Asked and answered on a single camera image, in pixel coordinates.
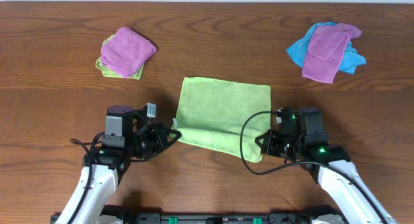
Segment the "light green microfiber cloth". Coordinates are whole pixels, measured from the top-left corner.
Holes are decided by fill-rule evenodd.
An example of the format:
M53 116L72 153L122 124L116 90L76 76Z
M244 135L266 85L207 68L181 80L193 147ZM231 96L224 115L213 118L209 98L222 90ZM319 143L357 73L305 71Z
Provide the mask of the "light green microfiber cloth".
M255 138L271 126L271 87L213 78L185 77L173 128L180 142L208 150L241 156L248 162L262 159Z

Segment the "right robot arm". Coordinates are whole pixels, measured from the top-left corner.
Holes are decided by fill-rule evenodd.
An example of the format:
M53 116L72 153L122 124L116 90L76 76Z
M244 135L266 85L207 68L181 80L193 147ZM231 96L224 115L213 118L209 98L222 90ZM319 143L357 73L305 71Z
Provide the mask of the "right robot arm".
M309 172L335 201L348 223L396 223L362 181L350 155L328 143L321 112L316 107L271 112L279 129L256 137L265 155L285 160L284 167L299 165Z

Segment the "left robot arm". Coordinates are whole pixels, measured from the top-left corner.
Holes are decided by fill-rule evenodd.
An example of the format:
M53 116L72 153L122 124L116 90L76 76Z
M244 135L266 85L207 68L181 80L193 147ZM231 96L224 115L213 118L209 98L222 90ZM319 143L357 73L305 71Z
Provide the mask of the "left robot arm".
M110 106L105 129L90 144L71 139L85 150L78 184L63 212L52 222L135 223L134 214L108 210L106 203L115 193L133 162L146 162L177 142L181 132L161 123L151 123L157 107L148 103L142 109Z

